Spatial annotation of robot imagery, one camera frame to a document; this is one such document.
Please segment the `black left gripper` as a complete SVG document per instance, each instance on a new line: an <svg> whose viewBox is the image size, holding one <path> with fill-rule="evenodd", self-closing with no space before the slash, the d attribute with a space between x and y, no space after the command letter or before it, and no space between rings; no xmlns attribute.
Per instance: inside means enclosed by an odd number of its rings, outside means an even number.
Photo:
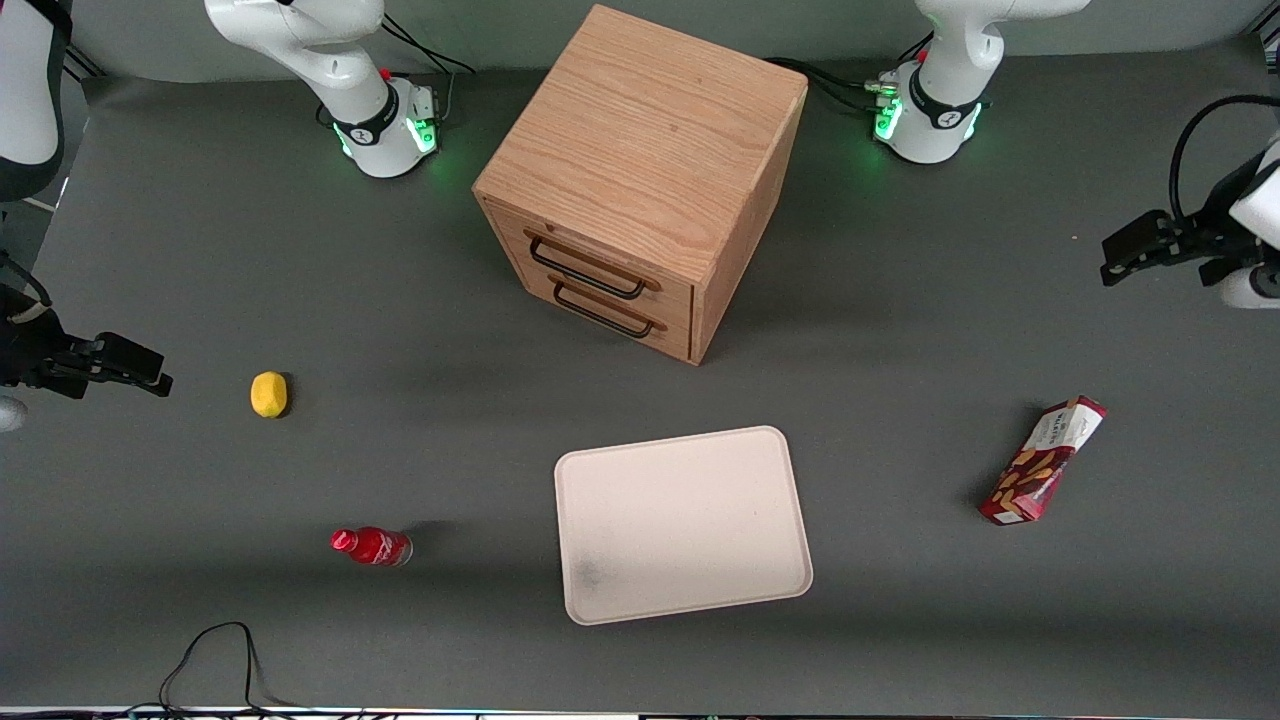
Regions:
<svg viewBox="0 0 1280 720"><path fill-rule="evenodd" d="M1247 269L1247 231L1230 215L1230 205L1204 205L1198 211L1149 210L1102 241L1103 287L1114 287L1138 265L1178 266L1197 261L1203 287L1222 283Z"/></svg>

